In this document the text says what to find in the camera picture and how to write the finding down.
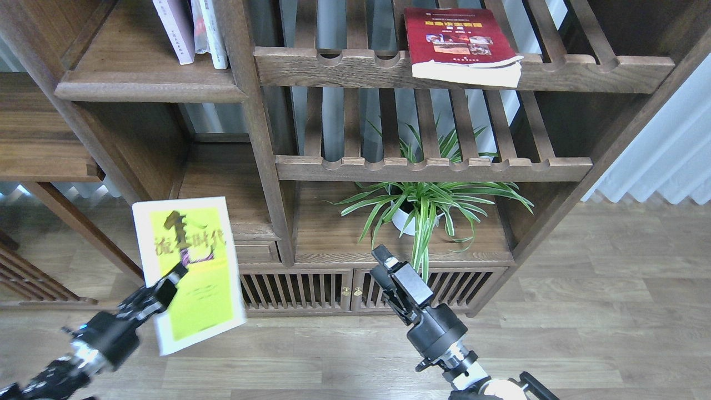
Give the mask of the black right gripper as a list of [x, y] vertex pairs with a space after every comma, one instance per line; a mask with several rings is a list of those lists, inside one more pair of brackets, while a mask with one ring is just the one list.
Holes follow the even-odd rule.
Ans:
[[391, 309], [406, 325], [407, 339], [425, 362], [460, 362], [469, 353], [460, 343], [468, 328], [446, 305], [431, 307], [434, 296], [408, 262], [401, 262], [384, 245], [372, 250], [378, 265], [370, 270]]

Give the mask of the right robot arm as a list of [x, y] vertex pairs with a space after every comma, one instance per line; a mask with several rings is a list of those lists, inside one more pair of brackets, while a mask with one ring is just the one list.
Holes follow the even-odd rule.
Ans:
[[415, 370], [441, 367], [452, 385], [450, 399], [556, 399], [551, 390], [528, 372], [519, 379], [493, 379], [478, 363], [478, 356], [462, 343], [467, 326], [446, 304], [431, 305], [434, 293], [407, 262], [401, 262], [384, 245], [372, 250], [378, 266], [370, 275], [383, 288], [389, 306], [411, 326], [407, 339], [423, 357]]

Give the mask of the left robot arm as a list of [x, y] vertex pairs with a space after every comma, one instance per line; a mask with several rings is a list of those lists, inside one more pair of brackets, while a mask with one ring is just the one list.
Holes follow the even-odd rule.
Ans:
[[118, 305], [115, 314], [98, 312], [76, 331], [63, 330], [73, 339], [73, 352], [53, 360], [24, 388], [17, 383], [2, 389], [3, 399], [68, 399], [105, 369], [116, 371], [139, 347], [137, 329], [153, 314], [165, 312], [177, 284], [188, 268], [177, 263], [150, 287], [144, 286]]

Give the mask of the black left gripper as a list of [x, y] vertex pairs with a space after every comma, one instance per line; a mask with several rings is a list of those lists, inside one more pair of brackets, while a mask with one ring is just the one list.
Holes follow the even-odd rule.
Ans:
[[74, 336], [67, 360], [80, 372], [116, 371], [139, 346], [136, 330], [155, 313], [165, 312], [188, 269], [178, 262], [152, 288], [141, 288], [118, 305], [116, 314], [98, 312]]

